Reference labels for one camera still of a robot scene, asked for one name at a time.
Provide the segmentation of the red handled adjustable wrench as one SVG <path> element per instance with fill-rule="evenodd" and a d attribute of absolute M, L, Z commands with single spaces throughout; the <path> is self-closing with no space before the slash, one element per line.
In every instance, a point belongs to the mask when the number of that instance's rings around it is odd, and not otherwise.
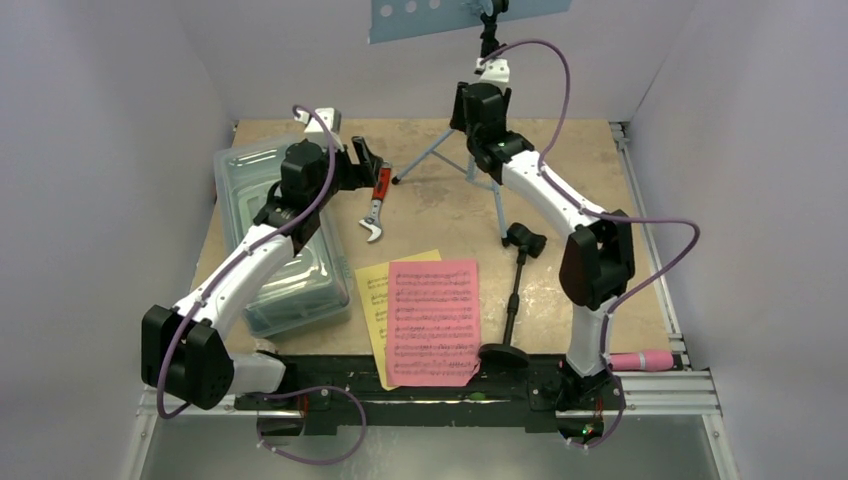
<path fill-rule="evenodd" d="M 380 213 L 392 178 L 392 165 L 384 161 L 379 169 L 377 183 L 373 189 L 368 214 L 359 221 L 359 225 L 369 232 L 369 244 L 378 241 L 383 233 Z"/>

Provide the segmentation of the blue perforated music stand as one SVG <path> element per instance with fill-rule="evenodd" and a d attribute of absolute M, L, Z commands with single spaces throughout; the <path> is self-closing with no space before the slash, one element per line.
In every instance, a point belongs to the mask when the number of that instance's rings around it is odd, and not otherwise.
<path fill-rule="evenodd" d="M 503 209 L 500 186 L 502 166 L 511 158 L 535 147 L 523 135 L 507 127 L 507 113 L 512 89 L 509 87 L 510 68 L 497 52 L 506 45 L 497 40 L 497 18 L 509 10 L 508 1 L 473 1 L 471 8 L 479 12 L 483 25 L 480 54 L 475 64 L 475 82 L 459 82 L 456 86 L 449 128 L 424 150 L 405 169 L 391 178 L 397 185 L 428 157 L 435 157 L 465 175 L 465 180 L 494 195 L 500 239 L 509 245 L 508 227 Z M 462 133 L 466 138 L 469 160 L 465 167 L 453 162 L 438 151 L 449 137 Z"/>

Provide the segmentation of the pink sheet music page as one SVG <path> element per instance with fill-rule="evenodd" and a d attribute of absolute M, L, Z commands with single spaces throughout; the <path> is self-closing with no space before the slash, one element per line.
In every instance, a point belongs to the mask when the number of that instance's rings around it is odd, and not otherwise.
<path fill-rule="evenodd" d="M 392 387 L 466 386 L 479 369 L 481 308 L 472 259 L 392 262 L 385 362 Z"/>

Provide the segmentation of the black microphone stand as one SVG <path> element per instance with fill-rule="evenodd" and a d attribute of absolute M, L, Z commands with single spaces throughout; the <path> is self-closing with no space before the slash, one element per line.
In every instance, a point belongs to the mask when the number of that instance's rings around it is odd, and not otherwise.
<path fill-rule="evenodd" d="M 478 358 L 485 366 L 525 369 L 529 366 L 529 355 L 513 346 L 512 336 L 520 307 L 520 285 L 528 258 L 538 258 L 547 244 L 547 237 L 534 233 L 522 223 L 512 223 L 506 231 L 506 245 L 518 250 L 512 291 L 506 305 L 506 320 L 500 343 L 487 343 L 478 349 Z"/>

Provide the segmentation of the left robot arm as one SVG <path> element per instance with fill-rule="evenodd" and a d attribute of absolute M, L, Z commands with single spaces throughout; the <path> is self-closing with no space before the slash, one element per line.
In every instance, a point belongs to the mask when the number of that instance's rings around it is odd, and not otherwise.
<path fill-rule="evenodd" d="M 376 186 L 383 159 L 366 139 L 321 147 L 290 145 L 278 180 L 241 243 L 190 294 L 172 306 L 153 305 L 141 320 L 141 379 L 155 389 L 158 414 L 170 419 L 166 396 L 209 410 L 227 395 L 258 394 L 272 408 L 297 399 L 298 382 L 270 353 L 231 354 L 225 340 L 260 289 L 293 260 L 321 225 L 320 213 L 339 191 Z"/>

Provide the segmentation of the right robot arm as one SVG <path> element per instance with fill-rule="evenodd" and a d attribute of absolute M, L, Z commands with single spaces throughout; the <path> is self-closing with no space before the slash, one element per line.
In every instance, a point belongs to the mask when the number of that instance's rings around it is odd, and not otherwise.
<path fill-rule="evenodd" d="M 479 170 L 535 207 L 564 239 L 559 282 L 572 303 L 561 392 L 584 407 L 610 381 L 605 355 L 613 305 L 635 274 L 632 228 L 625 212 L 607 213 L 577 194 L 524 136 L 508 129 L 510 89 L 483 82 L 457 85 L 450 125 L 466 136 Z"/>

